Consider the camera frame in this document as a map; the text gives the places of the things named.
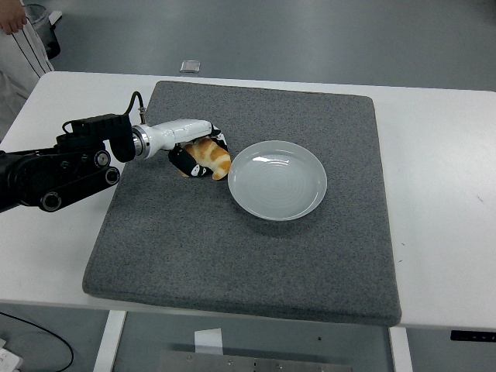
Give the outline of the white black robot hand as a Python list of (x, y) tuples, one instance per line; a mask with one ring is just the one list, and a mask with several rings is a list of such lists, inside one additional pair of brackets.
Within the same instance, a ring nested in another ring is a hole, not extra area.
[(155, 126), (136, 126), (143, 156), (148, 159), (160, 150), (185, 177), (223, 179), (230, 170), (231, 157), (222, 131), (209, 121), (178, 119)]

